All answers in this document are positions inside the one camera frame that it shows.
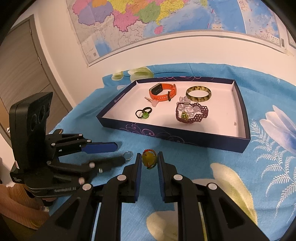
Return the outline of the left forearm orange sleeve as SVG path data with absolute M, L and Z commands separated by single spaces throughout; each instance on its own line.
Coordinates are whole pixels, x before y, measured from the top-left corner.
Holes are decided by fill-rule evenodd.
M 37 230 L 49 218 L 43 205 L 30 198 L 21 184 L 14 186 L 1 185 L 1 214 L 13 221 Z

